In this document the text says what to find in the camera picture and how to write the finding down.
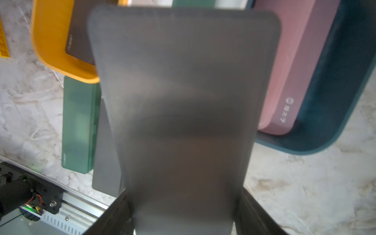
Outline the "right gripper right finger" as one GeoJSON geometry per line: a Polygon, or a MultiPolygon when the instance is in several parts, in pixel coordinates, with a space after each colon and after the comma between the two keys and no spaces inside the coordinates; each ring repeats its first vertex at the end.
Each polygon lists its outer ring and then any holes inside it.
{"type": "Polygon", "coordinates": [[[287,235],[246,188],[241,190],[234,222],[238,235],[287,235]]]}

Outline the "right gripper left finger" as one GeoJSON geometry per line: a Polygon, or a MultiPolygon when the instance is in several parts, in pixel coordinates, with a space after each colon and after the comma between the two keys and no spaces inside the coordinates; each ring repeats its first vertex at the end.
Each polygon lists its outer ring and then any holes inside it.
{"type": "Polygon", "coordinates": [[[133,235],[134,225],[124,190],[84,235],[133,235]]]}

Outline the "dark grey pencil case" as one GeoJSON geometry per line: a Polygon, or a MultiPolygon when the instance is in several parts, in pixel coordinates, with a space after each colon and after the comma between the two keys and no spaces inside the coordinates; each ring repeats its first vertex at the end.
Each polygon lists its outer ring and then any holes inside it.
{"type": "Polygon", "coordinates": [[[136,233],[229,235],[279,18],[98,5],[87,29],[136,233]]]}
{"type": "Polygon", "coordinates": [[[124,190],[124,185],[104,100],[100,103],[94,161],[92,188],[118,197],[124,190]]]}

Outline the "light green pencil case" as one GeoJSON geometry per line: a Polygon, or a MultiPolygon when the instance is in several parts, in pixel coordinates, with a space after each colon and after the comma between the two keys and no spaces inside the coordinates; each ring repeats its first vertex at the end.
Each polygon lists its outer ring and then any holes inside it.
{"type": "Polygon", "coordinates": [[[64,77],[62,167],[86,174],[94,167],[101,89],[64,77]]]}

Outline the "black pencil case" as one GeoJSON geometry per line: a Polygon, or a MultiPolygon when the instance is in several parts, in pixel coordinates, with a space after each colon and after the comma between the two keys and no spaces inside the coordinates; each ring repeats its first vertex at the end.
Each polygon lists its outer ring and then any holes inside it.
{"type": "Polygon", "coordinates": [[[65,52],[83,62],[94,65],[87,21],[91,10],[100,4],[116,5],[118,1],[75,0],[70,21],[65,52]]]}

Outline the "pink pencil case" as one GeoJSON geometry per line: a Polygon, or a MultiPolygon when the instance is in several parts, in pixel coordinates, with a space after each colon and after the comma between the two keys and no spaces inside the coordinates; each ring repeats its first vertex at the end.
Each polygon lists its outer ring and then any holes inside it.
{"type": "Polygon", "coordinates": [[[339,1],[256,1],[255,10],[272,11],[281,22],[281,37],[259,131],[284,135],[292,129],[339,4],[339,1]]]}

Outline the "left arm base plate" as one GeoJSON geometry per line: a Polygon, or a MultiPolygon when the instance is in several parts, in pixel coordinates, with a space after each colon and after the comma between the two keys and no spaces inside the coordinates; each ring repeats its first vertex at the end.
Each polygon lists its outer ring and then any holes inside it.
{"type": "Polygon", "coordinates": [[[1,163],[1,217],[26,206],[42,215],[57,214],[63,189],[10,163],[1,163]]]}

